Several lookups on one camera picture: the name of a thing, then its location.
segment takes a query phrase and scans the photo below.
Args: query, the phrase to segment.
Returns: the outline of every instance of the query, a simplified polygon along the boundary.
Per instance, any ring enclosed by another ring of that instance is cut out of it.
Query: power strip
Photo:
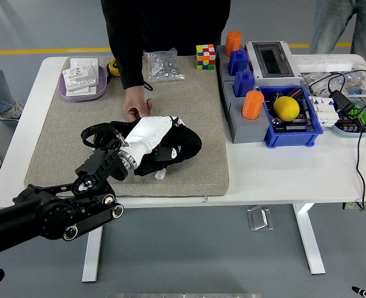
[[[344,210],[349,210],[349,209],[360,209],[360,207],[358,206],[358,204],[356,202],[348,202],[348,203],[343,203],[343,209]]]
[[[293,55],[300,73],[329,73],[350,71],[353,62],[345,55]]]

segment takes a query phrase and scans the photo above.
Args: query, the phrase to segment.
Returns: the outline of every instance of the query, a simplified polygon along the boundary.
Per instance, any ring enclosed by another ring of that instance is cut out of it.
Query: gray floor
[[[77,4],[0,1],[0,50],[108,47],[99,1]],[[222,39],[238,30],[244,41],[309,43],[314,7],[315,0],[232,0]],[[341,42],[351,41],[353,29],[351,22]],[[26,101],[48,56],[56,55],[0,55],[0,69],[14,97]],[[1,157],[15,127],[0,121]],[[104,228],[95,284],[80,283],[87,236],[71,243],[35,238],[0,254],[0,267],[6,272],[0,297],[89,298],[117,292],[359,297],[351,286],[366,288],[366,211],[344,211],[341,204],[319,204],[310,210],[327,272],[312,276],[292,207],[269,206],[275,223],[271,232],[249,230],[249,207],[129,209]]]

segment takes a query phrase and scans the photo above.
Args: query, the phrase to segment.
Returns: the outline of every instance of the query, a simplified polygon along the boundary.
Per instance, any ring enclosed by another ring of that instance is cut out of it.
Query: pen
[[[366,297],[366,291],[359,287],[351,287],[351,289],[362,297]]]

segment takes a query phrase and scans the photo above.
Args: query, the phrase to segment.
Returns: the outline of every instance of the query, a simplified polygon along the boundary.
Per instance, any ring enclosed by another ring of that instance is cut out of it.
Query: robotic arm
[[[30,184],[13,199],[15,205],[0,210],[0,252],[37,236],[71,241],[119,218],[124,208],[107,178],[124,180],[128,170],[137,169],[143,156],[153,152],[172,125],[178,124],[182,122],[176,117],[146,117],[126,139],[110,124],[85,129],[83,143],[93,147],[94,153],[75,170],[78,178],[73,183],[51,187]],[[106,142],[95,145],[87,141],[93,135],[105,139],[105,134]],[[65,192],[73,195],[62,196]]]

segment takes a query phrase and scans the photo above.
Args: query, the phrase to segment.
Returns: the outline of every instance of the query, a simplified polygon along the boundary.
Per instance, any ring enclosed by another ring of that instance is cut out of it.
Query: charger
[[[344,94],[342,94],[339,90],[335,90],[330,95],[333,98],[334,104],[336,106],[336,112],[348,113],[354,108],[354,104],[350,102],[348,98]]]

